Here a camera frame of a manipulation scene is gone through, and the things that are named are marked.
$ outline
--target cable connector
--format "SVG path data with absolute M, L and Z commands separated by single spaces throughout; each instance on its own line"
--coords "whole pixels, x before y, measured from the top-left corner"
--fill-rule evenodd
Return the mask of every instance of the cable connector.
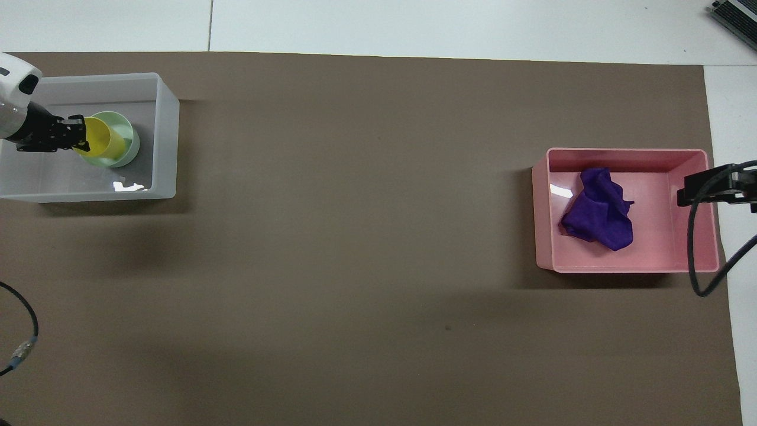
M 31 339 L 21 343 L 16 350 L 13 351 L 11 361 L 8 363 L 8 367 L 16 369 L 18 365 L 32 353 L 34 349 L 34 343 L 37 341 L 37 336 L 32 336 Z

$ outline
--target purple cloth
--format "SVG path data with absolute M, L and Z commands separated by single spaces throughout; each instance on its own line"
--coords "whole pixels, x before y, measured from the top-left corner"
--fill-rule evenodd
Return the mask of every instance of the purple cloth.
M 588 168 L 581 172 L 584 190 L 562 217 L 568 234 L 586 241 L 599 241 L 620 250 L 634 241 L 628 210 L 632 201 L 623 200 L 623 188 L 610 180 L 608 168 Z

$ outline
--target brown table surface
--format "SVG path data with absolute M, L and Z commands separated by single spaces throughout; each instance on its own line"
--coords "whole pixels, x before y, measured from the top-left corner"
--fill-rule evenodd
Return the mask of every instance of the brown table surface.
M 181 124 L 175 199 L 0 202 L 0 277 L 41 322 L 0 379 L 14 426 L 740 424 L 725 288 L 534 261 L 530 167 L 710 152 L 701 67 L 20 57 L 156 71 Z M 28 318 L 0 306 L 10 355 Z

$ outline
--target pink bin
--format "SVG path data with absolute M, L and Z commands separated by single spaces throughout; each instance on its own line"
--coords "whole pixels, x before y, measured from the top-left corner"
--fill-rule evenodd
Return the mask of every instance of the pink bin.
M 617 252 L 598 242 L 565 235 L 558 226 L 571 199 L 582 189 L 586 168 L 608 167 L 612 180 L 633 200 L 628 217 L 633 243 Z M 678 207 L 676 191 L 684 176 L 709 168 L 701 149 L 551 148 L 531 171 L 534 184 L 536 263 L 563 273 L 687 272 L 686 226 L 689 207 Z M 696 213 L 695 265 L 720 268 L 711 204 Z

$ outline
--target white tile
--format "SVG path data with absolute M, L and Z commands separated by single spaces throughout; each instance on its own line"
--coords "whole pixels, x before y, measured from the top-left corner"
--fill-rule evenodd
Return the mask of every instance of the white tile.
M 757 64 L 702 0 L 215 0 L 215 51 Z
M 0 52 L 207 50 L 210 0 L 1 4 Z
M 757 160 L 757 67 L 705 67 L 715 164 Z M 733 255 L 757 233 L 745 205 L 719 205 L 721 239 Z M 728 274 L 731 328 L 744 426 L 757 426 L 757 249 Z

